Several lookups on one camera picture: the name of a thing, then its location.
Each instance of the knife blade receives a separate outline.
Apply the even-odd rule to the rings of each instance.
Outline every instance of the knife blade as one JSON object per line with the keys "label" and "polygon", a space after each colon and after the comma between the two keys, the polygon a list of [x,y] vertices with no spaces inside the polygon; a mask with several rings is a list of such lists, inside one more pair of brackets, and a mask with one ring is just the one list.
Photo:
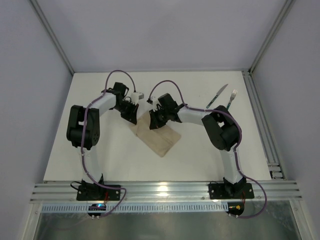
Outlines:
{"label": "knife blade", "polygon": [[215,97],[209,102],[209,104],[205,107],[206,109],[210,108],[211,104],[219,97],[219,95],[225,90],[225,88],[228,86],[228,83],[224,85],[220,90],[216,93]]}

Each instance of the beige cloth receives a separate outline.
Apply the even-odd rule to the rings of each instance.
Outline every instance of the beige cloth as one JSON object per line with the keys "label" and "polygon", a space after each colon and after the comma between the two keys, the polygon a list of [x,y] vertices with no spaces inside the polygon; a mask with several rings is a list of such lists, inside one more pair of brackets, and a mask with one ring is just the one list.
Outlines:
{"label": "beige cloth", "polygon": [[133,133],[140,138],[161,158],[179,141],[181,135],[165,125],[159,129],[150,130],[150,114],[147,111],[131,126]]}

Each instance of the table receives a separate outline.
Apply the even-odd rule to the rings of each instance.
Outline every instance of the table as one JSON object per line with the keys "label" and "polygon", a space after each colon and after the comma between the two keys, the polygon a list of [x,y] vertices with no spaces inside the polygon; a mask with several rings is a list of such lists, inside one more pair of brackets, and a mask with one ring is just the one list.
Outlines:
{"label": "table", "polygon": [[[139,102],[138,117],[152,106],[146,102],[151,89],[162,80],[175,81],[187,104],[205,108],[216,92],[225,84],[227,88],[212,104],[226,106],[233,89],[238,93],[229,109],[242,128],[239,146],[242,171],[256,180],[270,180],[267,159],[263,150],[247,89],[240,71],[185,71],[185,72],[131,72],[138,92],[144,93]],[[86,106],[104,89],[108,73],[76,73],[48,161],[44,181],[81,180],[82,166],[76,148],[66,138],[70,108]],[[133,91],[130,79],[123,73],[114,73],[108,83],[122,82]],[[171,94],[181,103],[175,86],[161,84],[153,93],[159,97]],[[99,164],[108,181],[220,181],[224,168],[219,151],[211,144],[205,128],[191,123],[168,122],[181,134],[181,139],[164,156],[159,157],[137,138],[116,110],[107,111],[100,118],[100,140],[97,144]]]}

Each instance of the gray wall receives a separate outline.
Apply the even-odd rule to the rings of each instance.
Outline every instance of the gray wall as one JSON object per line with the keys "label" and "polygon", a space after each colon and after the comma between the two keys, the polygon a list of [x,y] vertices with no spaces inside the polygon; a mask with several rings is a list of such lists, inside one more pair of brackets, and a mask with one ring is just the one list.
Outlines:
{"label": "gray wall", "polygon": [[0,239],[20,234],[71,75],[27,0],[0,2]]}
{"label": "gray wall", "polygon": [[320,1],[297,0],[254,79],[288,178],[320,228]]}
{"label": "gray wall", "polygon": [[285,0],[38,0],[76,72],[249,68]]}

